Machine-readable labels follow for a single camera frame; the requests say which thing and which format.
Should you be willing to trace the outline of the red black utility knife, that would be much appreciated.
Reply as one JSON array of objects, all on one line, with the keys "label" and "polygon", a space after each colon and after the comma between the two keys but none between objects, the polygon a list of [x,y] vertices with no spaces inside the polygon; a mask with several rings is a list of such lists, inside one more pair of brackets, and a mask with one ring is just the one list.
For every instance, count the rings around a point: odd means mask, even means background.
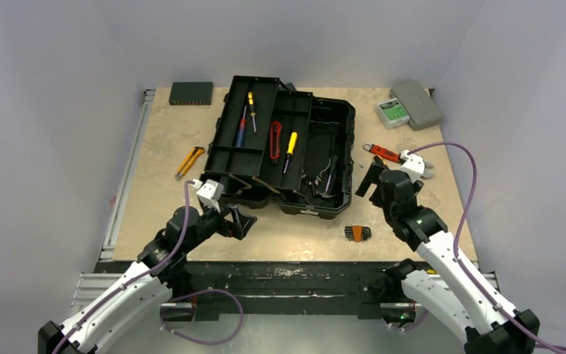
[{"label": "red black utility knife", "polygon": [[282,124],[274,120],[270,124],[269,129],[269,157],[272,164],[277,164],[281,156],[280,153],[280,134],[282,132]]}]

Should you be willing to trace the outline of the small claw hammer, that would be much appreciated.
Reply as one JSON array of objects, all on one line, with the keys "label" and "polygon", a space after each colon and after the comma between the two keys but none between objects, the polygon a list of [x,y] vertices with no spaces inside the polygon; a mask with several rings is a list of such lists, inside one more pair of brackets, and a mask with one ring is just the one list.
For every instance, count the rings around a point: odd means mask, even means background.
[{"label": "small claw hammer", "polygon": [[334,198],[334,188],[336,180],[336,169],[338,164],[338,156],[332,155],[329,158],[327,166],[318,173],[314,178],[313,195],[319,198]]}]

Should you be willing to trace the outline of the blue red screwdriver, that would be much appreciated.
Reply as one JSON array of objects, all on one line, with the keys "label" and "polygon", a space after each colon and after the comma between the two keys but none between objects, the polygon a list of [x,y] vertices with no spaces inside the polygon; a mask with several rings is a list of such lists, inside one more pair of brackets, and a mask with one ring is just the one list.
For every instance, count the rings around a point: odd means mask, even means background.
[{"label": "blue red screwdriver", "polygon": [[240,119],[240,123],[237,129],[237,135],[235,139],[234,146],[236,148],[242,148],[245,144],[245,126],[246,126],[246,114],[247,114],[248,106],[244,105],[242,111],[242,117]]}]

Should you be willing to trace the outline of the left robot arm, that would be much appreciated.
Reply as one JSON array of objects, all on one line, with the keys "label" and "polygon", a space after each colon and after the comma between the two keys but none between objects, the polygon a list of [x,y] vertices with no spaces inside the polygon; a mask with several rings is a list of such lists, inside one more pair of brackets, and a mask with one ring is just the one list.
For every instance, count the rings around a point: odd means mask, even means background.
[{"label": "left robot arm", "polygon": [[106,353],[144,316],[168,301],[198,295],[186,270],[188,254],[212,235],[242,240],[257,222],[237,205],[176,209],[166,226],[144,247],[123,275],[100,296],[58,324],[38,331],[39,353]]}]

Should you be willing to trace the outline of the yellow handled screwdriver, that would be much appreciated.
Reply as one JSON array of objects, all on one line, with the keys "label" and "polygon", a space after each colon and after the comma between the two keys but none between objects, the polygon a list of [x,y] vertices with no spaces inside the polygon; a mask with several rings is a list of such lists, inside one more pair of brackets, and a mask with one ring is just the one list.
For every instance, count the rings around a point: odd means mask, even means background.
[{"label": "yellow handled screwdriver", "polygon": [[284,170],[283,170],[284,174],[287,173],[288,166],[289,166],[290,161],[293,157],[297,139],[298,139],[298,133],[296,131],[293,131],[290,134],[290,138],[289,138],[288,145],[287,145],[286,156],[285,156],[285,165],[284,165]]}]

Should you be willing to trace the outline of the black plastic toolbox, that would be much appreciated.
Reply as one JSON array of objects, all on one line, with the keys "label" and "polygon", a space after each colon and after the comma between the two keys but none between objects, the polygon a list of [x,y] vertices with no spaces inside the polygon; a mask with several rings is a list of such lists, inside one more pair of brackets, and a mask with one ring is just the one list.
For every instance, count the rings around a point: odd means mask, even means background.
[{"label": "black plastic toolbox", "polygon": [[[254,93],[257,134],[253,132],[248,108],[245,144],[235,147],[249,91]],[[202,177],[220,182],[224,186],[223,197],[234,204],[261,209],[276,201],[290,215],[307,213],[333,219],[352,202],[355,115],[354,107],[345,100],[299,91],[277,77],[236,76],[216,122]],[[269,129],[274,120],[282,124],[277,164],[272,164],[269,157]],[[284,174],[293,131],[298,133],[298,139]],[[322,169],[332,155],[338,156],[335,197],[315,197],[314,187],[301,183],[301,170]]]}]

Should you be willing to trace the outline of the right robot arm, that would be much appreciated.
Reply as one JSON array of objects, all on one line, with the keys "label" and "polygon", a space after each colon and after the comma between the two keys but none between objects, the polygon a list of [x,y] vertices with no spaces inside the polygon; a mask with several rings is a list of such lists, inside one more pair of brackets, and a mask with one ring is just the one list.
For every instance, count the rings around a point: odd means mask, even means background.
[{"label": "right robot arm", "polygon": [[531,310],[518,310],[504,298],[454,244],[446,223],[416,197],[421,181],[413,181],[405,168],[391,170],[372,163],[357,195],[382,209],[398,239],[439,273],[442,285],[410,259],[386,271],[384,289],[395,300],[405,297],[423,306],[462,343],[465,353],[532,353],[531,335],[540,321]]}]

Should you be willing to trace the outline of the yellow black screwdriver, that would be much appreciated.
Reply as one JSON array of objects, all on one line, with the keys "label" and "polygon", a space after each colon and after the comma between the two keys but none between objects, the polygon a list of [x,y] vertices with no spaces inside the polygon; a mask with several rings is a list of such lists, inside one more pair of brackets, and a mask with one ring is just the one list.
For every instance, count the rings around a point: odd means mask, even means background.
[{"label": "yellow black screwdriver", "polygon": [[253,125],[253,132],[257,134],[257,126],[256,126],[256,106],[254,104],[254,93],[249,91],[247,93],[247,101],[248,101],[248,108],[250,110],[251,121]]}]

